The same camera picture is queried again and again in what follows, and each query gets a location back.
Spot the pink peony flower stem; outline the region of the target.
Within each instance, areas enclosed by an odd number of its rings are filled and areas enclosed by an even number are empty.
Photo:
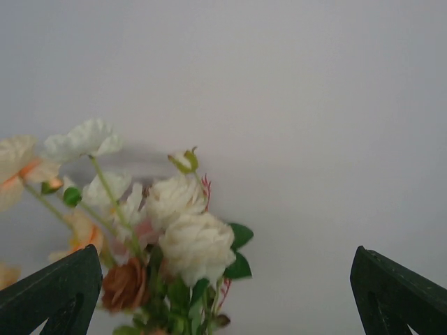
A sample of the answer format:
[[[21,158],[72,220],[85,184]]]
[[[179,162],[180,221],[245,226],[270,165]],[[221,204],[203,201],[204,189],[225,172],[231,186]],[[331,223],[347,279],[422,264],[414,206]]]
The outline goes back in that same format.
[[[160,232],[153,229],[150,218],[146,218],[135,225],[133,230],[142,249],[146,248],[149,244],[154,245],[158,243]],[[130,256],[131,249],[116,239],[112,240],[111,249],[116,255],[123,257]]]

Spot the cream rosebud flower stem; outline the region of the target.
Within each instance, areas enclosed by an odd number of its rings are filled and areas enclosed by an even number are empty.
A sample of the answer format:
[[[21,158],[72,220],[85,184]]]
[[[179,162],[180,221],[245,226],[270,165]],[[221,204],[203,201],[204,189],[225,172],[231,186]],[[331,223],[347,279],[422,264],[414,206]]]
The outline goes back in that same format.
[[[254,232],[209,211],[211,182],[196,149],[168,155],[177,174],[155,181],[145,208],[157,233],[149,252],[152,297],[144,334],[213,334],[230,324],[221,307],[235,280],[252,277],[240,250]]]

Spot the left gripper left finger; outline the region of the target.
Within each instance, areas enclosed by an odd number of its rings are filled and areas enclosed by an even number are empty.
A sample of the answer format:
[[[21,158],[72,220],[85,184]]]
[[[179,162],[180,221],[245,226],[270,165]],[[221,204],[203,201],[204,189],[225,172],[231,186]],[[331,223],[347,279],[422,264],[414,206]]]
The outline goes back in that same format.
[[[93,245],[76,251],[1,291],[1,333],[86,334],[102,272]]]

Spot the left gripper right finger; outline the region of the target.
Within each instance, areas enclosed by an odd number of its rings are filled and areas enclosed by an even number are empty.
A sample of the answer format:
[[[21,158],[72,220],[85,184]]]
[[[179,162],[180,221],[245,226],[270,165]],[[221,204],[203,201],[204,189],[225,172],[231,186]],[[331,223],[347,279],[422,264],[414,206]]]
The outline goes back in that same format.
[[[359,246],[350,283],[366,334],[445,334],[446,289]]]

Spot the rust orange rose stem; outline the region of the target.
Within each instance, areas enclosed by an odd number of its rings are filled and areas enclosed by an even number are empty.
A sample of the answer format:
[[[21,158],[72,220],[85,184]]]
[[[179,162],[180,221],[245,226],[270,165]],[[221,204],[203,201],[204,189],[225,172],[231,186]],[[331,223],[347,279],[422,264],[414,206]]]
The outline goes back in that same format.
[[[126,264],[113,267],[103,279],[102,289],[103,307],[111,313],[141,307],[150,296],[145,264],[129,258]]]

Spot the orange poppy flower stem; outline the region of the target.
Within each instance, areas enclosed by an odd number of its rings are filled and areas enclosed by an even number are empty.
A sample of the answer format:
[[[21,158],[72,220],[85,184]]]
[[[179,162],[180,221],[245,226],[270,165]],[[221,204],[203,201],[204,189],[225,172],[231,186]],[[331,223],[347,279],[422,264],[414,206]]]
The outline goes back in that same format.
[[[101,229],[81,211],[63,214],[50,204],[34,187],[34,184],[49,184],[52,190],[59,190],[63,181],[59,179],[60,164],[35,153],[37,139],[32,135],[16,135],[1,141],[1,211],[16,205],[24,191],[32,194],[46,209],[71,230],[71,241],[65,251],[49,255],[50,262],[56,262],[89,245],[101,254],[104,236]]]

